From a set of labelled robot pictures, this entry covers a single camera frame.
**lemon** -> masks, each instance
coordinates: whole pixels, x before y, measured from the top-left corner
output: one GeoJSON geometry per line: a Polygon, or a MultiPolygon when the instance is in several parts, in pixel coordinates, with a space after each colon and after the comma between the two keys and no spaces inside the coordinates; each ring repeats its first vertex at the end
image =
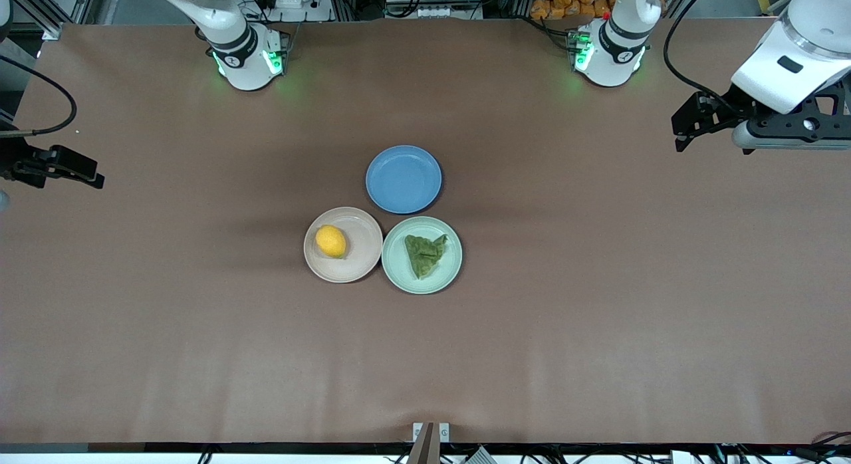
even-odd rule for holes
{"type": "Polygon", "coordinates": [[[316,246],[331,258],[343,258],[346,254],[346,237],[334,225],[322,225],[316,232],[316,246]]]}

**blue plate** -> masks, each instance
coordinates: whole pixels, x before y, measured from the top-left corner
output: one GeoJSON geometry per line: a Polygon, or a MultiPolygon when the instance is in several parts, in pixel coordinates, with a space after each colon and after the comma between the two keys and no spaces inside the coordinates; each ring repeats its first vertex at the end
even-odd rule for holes
{"type": "Polygon", "coordinates": [[[367,169],[367,192],[381,209],[399,215],[416,213],[437,198],[443,174],[440,165],[419,146],[392,146],[379,153],[367,169]]]}

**plate rim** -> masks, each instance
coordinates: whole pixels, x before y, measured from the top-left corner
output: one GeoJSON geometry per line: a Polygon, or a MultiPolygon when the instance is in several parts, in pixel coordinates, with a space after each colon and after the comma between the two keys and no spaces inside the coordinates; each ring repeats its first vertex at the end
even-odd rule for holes
{"type": "Polygon", "coordinates": [[[367,167],[367,173],[366,173],[366,176],[364,177],[364,181],[365,181],[365,186],[366,186],[366,189],[367,189],[367,195],[370,196],[370,200],[372,200],[373,203],[375,203],[375,205],[377,207],[379,207],[380,209],[383,209],[387,212],[394,213],[394,215],[410,215],[411,213],[417,213],[419,211],[422,211],[423,209],[426,209],[429,205],[434,203],[434,201],[437,199],[438,195],[440,195],[440,189],[443,187],[443,168],[440,167],[440,162],[437,160],[437,158],[435,158],[434,155],[432,155],[431,152],[429,152],[425,148],[423,148],[421,146],[411,145],[411,144],[400,144],[400,145],[394,145],[394,146],[387,147],[387,148],[383,149],[381,152],[379,152],[377,155],[375,155],[375,157],[370,162],[370,166],[367,167]],[[389,207],[383,206],[381,203],[379,203],[378,200],[375,199],[375,195],[373,194],[372,188],[370,187],[370,176],[372,175],[371,172],[373,172],[374,168],[376,167],[375,162],[377,162],[378,159],[381,158],[382,155],[385,155],[387,153],[392,153],[393,151],[398,151],[399,149],[405,149],[405,148],[414,149],[414,150],[417,150],[421,153],[425,153],[426,157],[429,158],[429,162],[431,162],[431,164],[434,165],[435,168],[437,168],[437,189],[434,192],[434,196],[431,197],[428,200],[428,203],[426,203],[422,207],[418,207],[417,209],[410,210],[410,211],[389,209],[389,207]]]}
{"type": "Polygon", "coordinates": [[[410,292],[410,294],[434,294],[435,292],[441,291],[442,289],[446,288],[447,286],[452,285],[452,282],[455,281],[455,279],[458,277],[458,275],[461,271],[462,264],[464,264],[464,245],[461,243],[461,239],[458,236],[458,233],[455,231],[455,228],[451,227],[451,225],[449,223],[447,223],[446,221],[443,221],[442,219],[435,218],[434,216],[417,215],[417,216],[411,216],[410,218],[403,219],[401,222],[396,223],[395,227],[392,227],[390,231],[387,231],[387,236],[386,236],[384,242],[381,243],[381,269],[384,271],[384,274],[387,277],[387,279],[390,280],[390,282],[393,283],[393,285],[396,286],[396,288],[399,288],[404,292],[410,292]],[[459,256],[458,268],[455,270],[455,272],[453,273],[453,275],[449,279],[449,281],[444,283],[444,285],[441,286],[440,288],[432,289],[431,291],[412,291],[411,289],[404,288],[404,286],[399,285],[399,283],[396,283],[393,280],[393,278],[390,276],[390,274],[387,273],[386,253],[389,253],[388,247],[389,247],[389,243],[391,242],[391,240],[389,240],[389,238],[391,237],[391,235],[396,230],[398,230],[399,227],[401,227],[402,224],[404,224],[408,221],[415,221],[416,219],[429,219],[430,221],[437,221],[438,223],[443,224],[444,227],[447,227],[447,228],[449,228],[450,231],[452,231],[452,236],[455,237],[455,240],[458,243],[458,256],[459,256]]]}
{"type": "Polygon", "coordinates": [[[342,280],[342,281],[336,280],[336,279],[329,279],[328,277],[322,276],[318,271],[316,271],[316,268],[314,268],[313,264],[310,263],[310,260],[307,259],[307,247],[310,245],[310,230],[312,230],[313,227],[315,227],[316,223],[319,222],[319,219],[322,219],[323,216],[328,215],[329,213],[332,213],[332,212],[335,212],[335,211],[338,211],[338,210],[356,210],[356,212],[363,213],[365,216],[356,216],[355,213],[349,213],[348,216],[355,216],[356,218],[362,218],[362,219],[363,218],[369,218],[369,221],[371,221],[370,224],[373,225],[375,230],[378,231],[379,240],[381,242],[380,249],[382,251],[384,250],[384,232],[381,231],[381,225],[379,224],[377,219],[375,219],[375,217],[373,215],[370,215],[370,213],[368,213],[366,210],[359,209],[359,207],[349,207],[349,206],[333,207],[332,209],[329,209],[329,210],[326,210],[325,212],[320,213],[319,216],[316,216],[316,219],[314,219],[314,221],[310,222],[309,227],[307,227],[307,231],[304,232],[304,243],[302,245],[302,253],[304,254],[304,261],[307,263],[307,267],[310,268],[310,271],[312,271],[314,275],[320,277],[320,279],[323,279],[323,280],[325,280],[329,283],[336,283],[337,285],[340,285],[341,283],[351,283],[351,282],[354,282],[354,281],[358,281],[362,277],[365,277],[368,274],[370,274],[370,271],[374,270],[374,268],[378,264],[379,260],[381,260],[381,254],[379,253],[378,258],[376,258],[375,262],[373,264],[371,264],[370,267],[367,268],[367,270],[364,271],[364,274],[362,274],[358,277],[355,277],[355,279],[342,280]]]}

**green leafy vegetable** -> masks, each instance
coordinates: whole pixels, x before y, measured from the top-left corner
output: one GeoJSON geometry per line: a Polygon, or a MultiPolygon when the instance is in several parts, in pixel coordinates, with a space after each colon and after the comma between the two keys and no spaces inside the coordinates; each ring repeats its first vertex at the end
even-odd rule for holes
{"type": "Polygon", "coordinates": [[[408,258],[411,260],[411,268],[413,268],[417,279],[429,274],[431,268],[434,268],[434,265],[440,261],[446,239],[446,235],[434,241],[423,237],[414,237],[414,235],[405,237],[405,248],[408,249],[408,258]]]}

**white robot link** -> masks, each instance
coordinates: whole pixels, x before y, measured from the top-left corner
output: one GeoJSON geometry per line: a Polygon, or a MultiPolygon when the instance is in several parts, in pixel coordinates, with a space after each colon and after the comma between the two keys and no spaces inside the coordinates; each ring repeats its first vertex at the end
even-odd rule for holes
{"type": "Polygon", "coordinates": [[[213,49],[219,73],[240,90],[256,90],[283,75],[289,36],[249,23],[235,0],[167,0],[195,22],[213,49]]]}
{"type": "Polygon", "coordinates": [[[849,13],[851,0],[791,0],[735,71],[726,94],[698,86],[671,117],[677,151],[724,128],[734,128],[733,143],[745,154],[848,149],[849,13]]]}
{"type": "Polygon", "coordinates": [[[571,34],[574,70],[602,86],[618,86],[641,66],[645,43],[662,15],[660,0],[618,0],[608,19],[593,19],[571,34]]]}

